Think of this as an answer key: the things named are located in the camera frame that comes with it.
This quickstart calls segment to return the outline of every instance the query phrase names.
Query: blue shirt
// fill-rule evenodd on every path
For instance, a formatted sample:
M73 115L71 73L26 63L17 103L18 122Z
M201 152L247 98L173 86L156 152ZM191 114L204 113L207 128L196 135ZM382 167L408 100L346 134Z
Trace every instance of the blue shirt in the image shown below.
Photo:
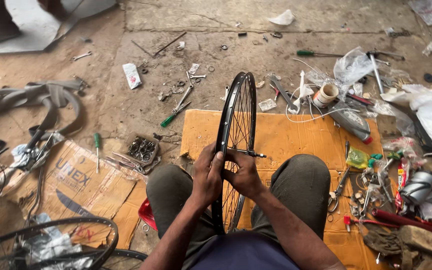
M300 270L281 245L249 230L213 237L192 265L191 270Z

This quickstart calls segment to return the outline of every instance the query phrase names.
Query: dark pants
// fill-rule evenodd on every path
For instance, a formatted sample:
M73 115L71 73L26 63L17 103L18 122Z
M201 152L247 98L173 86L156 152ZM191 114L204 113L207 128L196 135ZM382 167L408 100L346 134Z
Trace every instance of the dark pants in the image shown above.
M321 239L325 230L330 174L326 164L313 155L301 154L286 160L271 177L271 193L307 224ZM158 236L162 238L191 195L193 181L176 165L156 169L148 180L146 193L153 209ZM256 205L251 212L252 231L278 242L273 227ZM189 242L183 269L216 231L211 212L206 210Z
M49 13L61 12L61 0L38 0L41 7ZM0 0L0 29L18 28L13 22L13 18L6 9L4 0Z

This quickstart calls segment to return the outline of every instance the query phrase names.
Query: concrete floor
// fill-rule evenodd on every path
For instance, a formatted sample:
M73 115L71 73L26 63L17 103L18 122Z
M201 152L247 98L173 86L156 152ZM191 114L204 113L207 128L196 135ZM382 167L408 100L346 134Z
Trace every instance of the concrete floor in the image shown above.
M166 128L159 123L170 115L182 94L173 94L165 101L158 101L158 94L169 93L180 80L187 81L185 71L192 63L201 65L197 74L208 77L195 85L188 97L189 108L206 110L223 108L219 97L240 71L252 72L256 81L265 80L269 72L275 72L284 78L281 85L292 92L299 85L300 71L308 71L304 64L292 59L297 57L298 49L344 54L357 46L367 51L376 47L404 54L406 61L389 60L393 68L407 71L415 83L427 85L423 74L432 74L432 55L426 57L421 53L432 40L432 27L427 27L404 0L242 0L217 1L211 5L199 0L128 0L123 6L125 10L114 8L81 22L46 53L0 55L0 87L22 88L31 81L64 80L78 75L91 88L81 98L87 118L83 129L71 136L74 141L92 149L94 132L99 132L109 145L117 145L117 140L132 131L155 132L163 135L160 150L163 162L175 163L184 117L179 115ZM267 21L267 17L275 17L286 9L296 15L296 21L290 26ZM383 31L387 27L404 28L412 35L389 38ZM186 47L177 51L175 43L156 58L131 42L134 40L147 51L156 52L183 31L188 31L180 39L186 42ZM271 31L282 32L283 38L271 37ZM240 32L248 34L240 38L237 35ZM263 34L267 35L268 42L262 39ZM85 43L82 37L90 38L93 43ZM222 50L222 44L228 50ZM70 61L71 57L87 51L93 55ZM121 65L140 65L145 59L149 72L140 74L143 84L130 90ZM302 59L333 74L335 58ZM209 66L215 71L209 72ZM266 79L266 85L257 90L258 101L274 97L268 84ZM366 84L364 91L374 98L379 96L374 81ZM277 104L269 113L284 113L284 100L279 98ZM60 109L60 113L59 126L73 118L71 108ZM0 139L7 141L11 148L26 143L30 138L27 128L39 124L45 114L45 109L31 107L0 115ZM378 125L383 138L398 135L394 118L378 117ZM12 157L5 153L0 161L9 164ZM147 240L147 236L135 240L152 244L132 247L150 252L157 243L157 234L151 236L152 240Z

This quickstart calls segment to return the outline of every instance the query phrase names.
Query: green-handled screwdriver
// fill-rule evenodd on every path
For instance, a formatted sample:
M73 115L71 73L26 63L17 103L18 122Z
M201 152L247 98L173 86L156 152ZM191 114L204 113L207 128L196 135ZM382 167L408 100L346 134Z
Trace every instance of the green-handled screwdriver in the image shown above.
M96 173L99 174L99 133L94 133L94 144L96 145L96 156L97 156L97 163L96 163Z
M191 101L189 101L185 105L181 106L179 109L177 109L177 111L175 113L171 114L168 118L163 120L159 125L162 127L166 127L167 125L169 125L171 123L171 121L173 121L173 119L176 117L176 115L179 114L179 112L181 112L182 110L184 110L184 108L186 106L188 106L188 104L190 104L190 103L191 103Z
M337 57L343 57L343 54L334 54L334 53L321 53L321 52L314 52L312 50L308 49L300 49L296 51L297 55L307 55L307 56L313 56L313 55L326 55L326 56L337 56Z

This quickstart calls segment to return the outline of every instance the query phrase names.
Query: hand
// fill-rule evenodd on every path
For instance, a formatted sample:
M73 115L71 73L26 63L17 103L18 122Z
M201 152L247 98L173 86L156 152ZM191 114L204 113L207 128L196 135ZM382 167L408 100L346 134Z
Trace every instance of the hand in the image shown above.
M223 170L224 179L230 182L237 192L254 200L259 194L267 191L267 188L261 183L253 157L228 149L225 159L236 163L239 167L236 173L227 169Z
M203 210L221 194L223 182L221 169L224 165L223 152L215 151L216 142L206 146L194 163L192 194L189 197Z

